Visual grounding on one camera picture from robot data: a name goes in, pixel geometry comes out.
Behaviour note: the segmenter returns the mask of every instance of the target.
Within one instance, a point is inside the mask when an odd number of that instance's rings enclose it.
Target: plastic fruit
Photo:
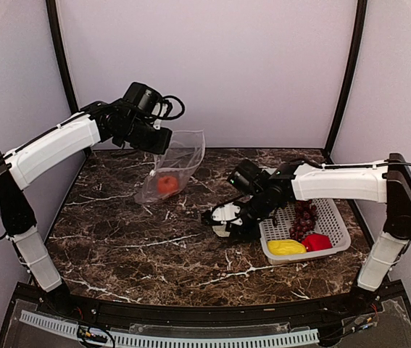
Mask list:
[[[157,182],[157,190],[161,194],[173,194],[178,189],[178,179],[174,176],[162,176]]]
[[[273,255],[292,255],[292,254],[304,254],[307,249],[303,244],[291,239],[269,241],[268,250]]]

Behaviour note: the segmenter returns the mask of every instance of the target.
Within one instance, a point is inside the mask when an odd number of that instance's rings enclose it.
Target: black metal frame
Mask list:
[[[341,93],[339,95],[339,100],[337,101],[336,112],[334,113],[331,129],[329,130],[328,140],[324,146],[324,150],[328,153],[328,155],[331,155],[331,152],[333,151],[337,135],[339,134],[339,130],[341,128],[347,100],[349,99],[350,88],[352,87],[355,67],[357,66],[358,54],[360,52],[367,4],[368,0],[358,0],[357,3],[357,14],[355,15],[355,24],[353,28],[352,42],[350,44],[349,58],[345,69],[344,81],[342,82]]]
[[[381,301],[402,297],[411,320],[411,304],[401,281],[384,284],[378,295]],[[291,328],[309,326],[317,328],[320,335],[324,336],[340,328],[341,321],[349,317],[345,314],[326,312],[324,308],[343,302],[347,296],[348,294],[340,294],[322,299],[245,307],[171,307],[134,305],[79,296],[74,296],[74,299],[86,321],[104,328],[129,329],[134,323],[160,326],[226,327],[289,322]],[[55,315],[55,312],[42,300],[42,290],[18,283],[1,328],[0,348],[3,347],[17,299],[36,303],[39,311]],[[74,319],[78,320],[78,316],[79,313],[75,312]]]
[[[57,4],[55,0],[46,0],[46,6],[49,27],[51,28],[52,42],[54,43],[55,57],[57,58],[57,64],[59,65],[60,78],[62,79],[68,106],[70,107],[71,113],[74,114],[78,112],[80,108],[76,102],[75,90],[73,89],[70,71],[68,70],[65,48],[62,40],[62,32],[60,31]]]

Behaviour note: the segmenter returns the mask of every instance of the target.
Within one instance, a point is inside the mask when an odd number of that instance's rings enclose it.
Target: red toy food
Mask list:
[[[317,252],[318,250],[325,250],[333,247],[328,236],[317,233],[307,236],[302,244],[305,245],[308,252]]]
[[[178,179],[174,176],[162,176],[157,182],[157,190],[161,194],[173,194],[178,189]]]

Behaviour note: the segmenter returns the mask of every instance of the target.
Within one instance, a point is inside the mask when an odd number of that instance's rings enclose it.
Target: black pole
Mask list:
[[[368,0],[358,0],[357,14],[355,15],[355,24],[352,34],[352,43],[350,44],[349,58],[345,69],[344,81],[342,82],[341,93],[337,101],[336,112],[334,113],[331,129],[329,130],[328,140],[324,146],[325,152],[330,155],[336,143],[337,135],[341,127],[342,118],[344,117],[345,107],[349,99],[350,88],[357,66],[358,54],[360,52],[360,44],[362,41],[363,26],[365,25],[366,5]]]
[[[60,77],[65,90],[65,96],[67,97],[68,106],[70,107],[71,113],[74,114],[79,111],[79,107],[76,102],[75,91],[73,90],[73,84],[70,78],[70,71],[68,70],[55,0],[46,0],[46,6],[49,26],[51,28],[52,42],[54,43],[55,57],[57,58],[57,64],[59,65],[60,70]]]

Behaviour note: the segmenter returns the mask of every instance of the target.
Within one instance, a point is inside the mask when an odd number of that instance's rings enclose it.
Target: yellow toy food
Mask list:
[[[293,255],[304,254],[307,252],[305,245],[292,239],[285,239],[283,241],[269,241],[268,250],[273,255]]]

